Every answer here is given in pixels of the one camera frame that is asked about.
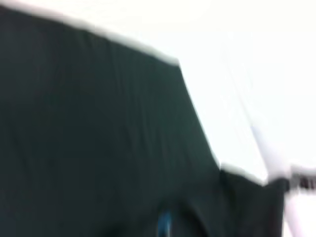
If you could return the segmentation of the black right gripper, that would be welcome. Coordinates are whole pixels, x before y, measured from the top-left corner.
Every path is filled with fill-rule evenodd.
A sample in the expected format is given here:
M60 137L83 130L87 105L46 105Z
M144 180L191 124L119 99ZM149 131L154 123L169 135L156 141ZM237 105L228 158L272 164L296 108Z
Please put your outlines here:
M291 167L291 175L288 180L288 190L293 191L299 189L316 192L316 167Z

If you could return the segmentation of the black shirt with FREE print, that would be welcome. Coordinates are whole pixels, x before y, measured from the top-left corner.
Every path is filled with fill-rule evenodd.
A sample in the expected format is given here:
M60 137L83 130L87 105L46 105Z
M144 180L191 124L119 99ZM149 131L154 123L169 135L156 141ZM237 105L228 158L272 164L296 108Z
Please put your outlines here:
M282 237L287 188L219 169L178 66L0 5L0 237Z

